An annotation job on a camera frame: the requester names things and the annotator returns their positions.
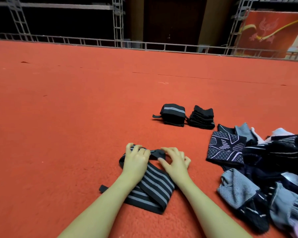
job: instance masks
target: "red floor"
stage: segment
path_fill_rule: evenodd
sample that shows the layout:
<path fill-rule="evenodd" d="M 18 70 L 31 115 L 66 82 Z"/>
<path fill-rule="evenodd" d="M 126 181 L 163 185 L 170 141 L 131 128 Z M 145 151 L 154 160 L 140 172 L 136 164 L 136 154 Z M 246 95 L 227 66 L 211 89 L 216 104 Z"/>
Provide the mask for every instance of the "red floor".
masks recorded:
<path fill-rule="evenodd" d="M 205 161 L 212 131 L 153 120 L 165 103 L 213 108 L 216 124 L 246 121 L 262 137 L 298 133 L 298 62 L 0 41 L 0 237 L 56 237 L 115 181 L 128 142 L 183 150 L 233 216 L 216 193 L 221 167 Z M 175 191 L 162 216 L 124 204 L 111 237 L 201 232 Z"/>

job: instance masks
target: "hand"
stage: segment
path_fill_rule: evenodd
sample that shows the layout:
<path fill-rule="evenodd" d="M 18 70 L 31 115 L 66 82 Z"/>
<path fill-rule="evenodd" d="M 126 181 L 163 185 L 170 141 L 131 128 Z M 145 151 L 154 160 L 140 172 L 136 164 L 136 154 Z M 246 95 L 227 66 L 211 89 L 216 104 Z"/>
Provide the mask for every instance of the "hand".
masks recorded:
<path fill-rule="evenodd" d="M 131 182 L 133 187 L 136 186 L 144 176 L 147 170 L 150 150 L 142 148 L 142 145 L 136 145 L 131 151 L 133 143 L 126 146 L 126 155 L 122 176 Z"/>
<path fill-rule="evenodd" d="M 171 179 L 177 184 L 179 188 L 190 181 L 191 178 L 188 174 L 187 168 L 191 160 L 184 156 L 184 152 L 179 151 L 177 148 L 161 148 L 172 159 L 172 163 L 168 164 L 162 158 L 158 158 L 159 162 L 165 168 L 166 172 L 170 175 Z"/>

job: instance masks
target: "finger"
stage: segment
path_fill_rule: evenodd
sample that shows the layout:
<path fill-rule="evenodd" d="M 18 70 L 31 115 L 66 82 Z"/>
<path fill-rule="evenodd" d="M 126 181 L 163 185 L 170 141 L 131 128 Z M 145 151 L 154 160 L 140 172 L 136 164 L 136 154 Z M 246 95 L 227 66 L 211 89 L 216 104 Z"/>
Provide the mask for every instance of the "finger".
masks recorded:
<path fill-rule="evenodd" d="M 182 160 L 184 160 L 184 152 L 180 151 L 180 156 L 181 156 Z"/>
<path fill-rule="evenodd" d="M 131 146 L 133 146 L 133 143 L 127 144 L 127 146 L 126 146 L 126 155 L 129 155 L 131 153 L 131 150 L 130 150 Z"/>
<path fill-rule="evenodd" d="M 143 154 L 145 153 L 145 151 L 146 151 L 145 148 L 141 148 L 141 149 L 138 151 L 138 153 L 139 153 L 140 155 L 143 155 Z"/>
<path fill-rule="evenodd" d="M 177 148 L 171 147 L 170 149 L 172 149 L 177 155 L 180 155 L 180 152 Z"/>
<path fill-rule="evenodd" d="M 175 152 L 172 149 L 166 147 L 161 147 L 161 149 L 168 154 L 171 159 L 175 156 Z"/>
<path fill-rule="evenodd" d="M 162 167 L 166 170 L 166 172 L 169 173 L 170 172 L 171 165 L 168 164 L 168 162 L 165 161 L 163 158 L 158 158 L 158 161 L 160 162 L 160 164 L 162 165 Z"/>
<path fill-rule="evenodd" d="M 139 145 L 139 144 L 135 145 L 135 147 L 133 148 L 133 150 L 132 150 L 131 153 L 132 154 L 138 153 L 138 151 L 139 151 L 140 148 L 142 148 L 142 145 Z"/>
<path fill-rule="evenodd" d="M 189 164 L 191 163 L 191 160 L 189 157 L 185 156 L 184 157 L 184 163 L 186 164 L 186 167 L 188 168 L 189 167 Z"/>
<path fill-rule="evenodd" d="M 144 153 L 144 157 L 146 158 L 147 161 L 149 161 L 149 157 L 151 155 L 151 152 L 149 149 L 146 149 L 145 153 Z"/>

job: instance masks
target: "dark door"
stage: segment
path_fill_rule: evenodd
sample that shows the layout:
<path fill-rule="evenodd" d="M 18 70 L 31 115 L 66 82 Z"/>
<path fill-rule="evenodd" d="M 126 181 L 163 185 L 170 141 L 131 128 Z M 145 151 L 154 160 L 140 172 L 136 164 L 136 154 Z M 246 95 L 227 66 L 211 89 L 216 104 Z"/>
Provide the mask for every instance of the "dark door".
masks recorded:
<path fill-rule="evenodd" d="M 205 4 L 206 0 L 145 0 L 144 41 L 197 45 Z M 164 47 L 148 44 L 147 48 Z M 166 49 L 184 48 L 167 46 Z"/>

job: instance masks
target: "forearm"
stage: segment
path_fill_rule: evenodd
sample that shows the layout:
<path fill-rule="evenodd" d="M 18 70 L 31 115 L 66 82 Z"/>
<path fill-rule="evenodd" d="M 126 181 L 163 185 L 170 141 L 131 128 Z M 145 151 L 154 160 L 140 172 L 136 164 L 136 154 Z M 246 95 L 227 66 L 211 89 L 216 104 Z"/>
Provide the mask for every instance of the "forearm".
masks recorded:
<path fill-rule="evenodd" d="M 96 201 L 81 213 L 58 238 L 106 238 L 124 200 L 134 184 L 121 175 Z"/>
<path fill-rule="evenodd" d="M 207 238 L 249 238 L 239 224 L 208 198 L 192 180 L 179 186 L 190 202 Z"/>

